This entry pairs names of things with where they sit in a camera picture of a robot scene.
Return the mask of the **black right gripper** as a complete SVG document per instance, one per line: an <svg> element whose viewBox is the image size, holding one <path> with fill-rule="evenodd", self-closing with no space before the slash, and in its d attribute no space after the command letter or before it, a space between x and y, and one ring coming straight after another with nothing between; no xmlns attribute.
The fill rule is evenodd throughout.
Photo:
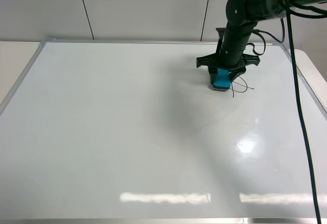
<svg viewBox="0 0 327 224"><path fill-rule="evenodd" d="M216 31L219 35L216 51L196 59L197 68L208 67L213 88L217 88L215 81L218 69L230 71L229 79L233 83L236 78L245 74L246 70L242 68L260 63L259 56L244 53L253 28L217 28Z"/></svg>

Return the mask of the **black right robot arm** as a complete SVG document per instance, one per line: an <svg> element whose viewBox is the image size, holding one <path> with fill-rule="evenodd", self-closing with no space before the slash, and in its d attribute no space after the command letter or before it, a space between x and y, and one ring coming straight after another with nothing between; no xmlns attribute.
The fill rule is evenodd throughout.
<svg viewBox="0 0 327 224"><path fill-rule="evenodd" d="M227 25L217 28L219 35L216 51L198 57L196 67L206 66L211 86L220 91L231 88L233 81L246 72L248 65L259 65L261 54L244 51L251 34L261 37L264 31L256 29L261 21L284 19L287 14L301 18L323 19L326 11L314 7L326 0L228 0L225 8Z"/></svg>

